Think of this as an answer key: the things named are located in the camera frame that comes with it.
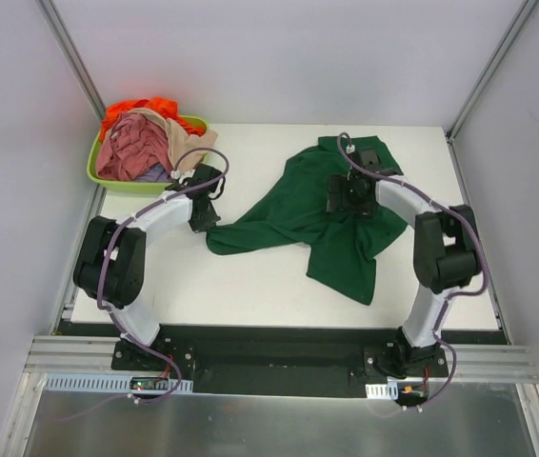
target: beige cloth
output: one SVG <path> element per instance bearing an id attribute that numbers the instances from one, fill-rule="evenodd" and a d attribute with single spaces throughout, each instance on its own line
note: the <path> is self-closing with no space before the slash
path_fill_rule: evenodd
<path id="1" fill-rule="evenodd" d="M 140 112 L 153 124 L 164 129 L 168 137 L 168 158 L 173 167 L 176 166 L 178 160 L 190 149 L 212 148 L 219 136 L 216 131 L 210 129 L 206 130 L 202 136 L 187 135 L 185 129 L 179 126 L 176 121 L 164 119 L 156 111 L 149 108 L 134 108 L 129 112 Z M 194 169 L 205 155 L 206 152 L 203 150 L 198 150 L 188 155 L 181 161 L 178 170 L 184 173 L 190 169 Z"/>

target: lime green basket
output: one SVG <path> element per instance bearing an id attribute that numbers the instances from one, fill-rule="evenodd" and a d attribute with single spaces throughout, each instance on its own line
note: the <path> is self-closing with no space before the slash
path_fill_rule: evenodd
<path id="1" fill-rule="evenodd" d="M 181 116 L 193 127 L 202 127 L 204 131 L 209 129 L 209 124 L 201 117 L 195 116 Z M 96 175 L 96 158 L 98 157 L 98 151 L 102 146 L 102 143 L 98 140 L 100 132 L 96 135 L 93 144 L 91 145 L 90 157 L 88 157 L 88 176 L 94 183 L 98 183 L 104 186 L 108 190 L 114 190 L 115 192 L 126 193 L 149 193 L 160 194 L 166 188 L 166 183 L 136 183 L 136 182 L 124 182 L 124 181 L 110 181 L 107 179 L 101 179 Z"/>

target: red cloth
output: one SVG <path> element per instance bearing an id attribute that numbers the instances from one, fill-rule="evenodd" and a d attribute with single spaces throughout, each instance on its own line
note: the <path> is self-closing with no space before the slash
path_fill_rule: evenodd
<path id="1" fill-rule="evenodd" d="M 100 141 L 105 141 L 105 135 L 107 130 L 110 129 L 117 119 L 119 114 L 124 111 L 130 111 L 134 108 L 149 108 L 155 112 L 161 114 L 164 119 L 174 119 L 179 126 L 181 126 L 188 135 L 202 136 L 205 132 L 203 127 L 194 127 L 190 125 L 185 119 L 178 115 L 178 103 L 173 100 L 167 100 L 166 98 L 153 97 L 150 100 L 126 100 L 124 102 L 118 102 L 107 108 L 107 115 L 102 120 L 100 126 Z"/>
<path id="2" fill-rule="evenodd" d="M 158 162 L 168 173 L 172 171 L 166 132 L 138 112 L 122 112 L 98 152 L 96 174 L 132 181 Z"/>

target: green cloth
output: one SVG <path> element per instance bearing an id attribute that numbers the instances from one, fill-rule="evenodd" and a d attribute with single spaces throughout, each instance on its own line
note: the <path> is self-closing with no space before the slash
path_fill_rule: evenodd
<path id="1" fill-rule="evenodd" d="M 352 141 L 357 149 L 374 148 L 386 167 L 399 169 L 378 137 Z M 233 224 L 208 232 L 209 249 L 224 255 L 306 243 L 311 247 L 308 277 L 369 305 L 375 289 L 373 257 L 398 238 L 407 224 L 383 207 L 372 218 L 327 213 L 329 177 L 348 171 L 348 163 L 337 150 L 337 138 L 318 138 L 318 146 L 287 161 L 280 180 L 249 212 Z"/>

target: orange cloth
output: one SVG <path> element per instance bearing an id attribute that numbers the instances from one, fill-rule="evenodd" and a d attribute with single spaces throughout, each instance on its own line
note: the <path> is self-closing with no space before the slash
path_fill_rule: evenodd
<path id="1" fill-rule="evenodd" d="M 126 100 L 108 107 L 106 116 L 100 126 L 100 141 L 105 141 L 107 130 L 117 122 L 119 114 L 124 111 L 130 111 L 133 108 L 153 109 L 155 112 L 161 114 L 164 119 L 174 119 L 189 135 L 202 136 L 205 132 L 203 127 L 194 127 L 178 115 L 178 103 L 161 97 L 153 97 L 150 100 Z"/>

